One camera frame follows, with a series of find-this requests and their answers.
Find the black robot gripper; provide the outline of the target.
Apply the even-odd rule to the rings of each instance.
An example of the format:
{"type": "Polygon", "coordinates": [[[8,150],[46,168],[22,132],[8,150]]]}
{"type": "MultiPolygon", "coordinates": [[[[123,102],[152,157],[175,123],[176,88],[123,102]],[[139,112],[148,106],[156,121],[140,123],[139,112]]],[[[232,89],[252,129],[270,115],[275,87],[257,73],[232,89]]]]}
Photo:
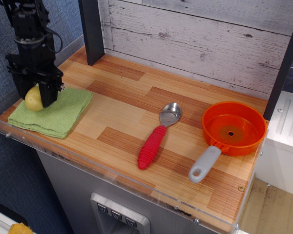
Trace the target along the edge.
{"type": "Polygon", "coordinates": [[[50,106],[58,98],[58,92],[65,89],[62,82],[63,73],[54,65],[57,51],[53,34],[39,34],[35,38],[14,37],[18,54],[8,54],[8,71],[21,98],[37,82],[44,108],[50,106]]]}

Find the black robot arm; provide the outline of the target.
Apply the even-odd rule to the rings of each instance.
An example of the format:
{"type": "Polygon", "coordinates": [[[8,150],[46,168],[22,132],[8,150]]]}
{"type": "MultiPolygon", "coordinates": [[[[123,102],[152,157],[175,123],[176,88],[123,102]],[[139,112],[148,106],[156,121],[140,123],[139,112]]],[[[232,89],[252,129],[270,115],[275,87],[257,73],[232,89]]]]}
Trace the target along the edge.
{"type": "Polygon", "coordinates": [[[41,0],[1,0],[11,26],[18,54],[8,54],[7,70],[12,74],[19,95],[38,86],[43,107],[50,106],[64,89],[63,73],[54,61],[61,49],[56,49],[54,36],[58,33],[47,27],[49,12],[41,0]]]}

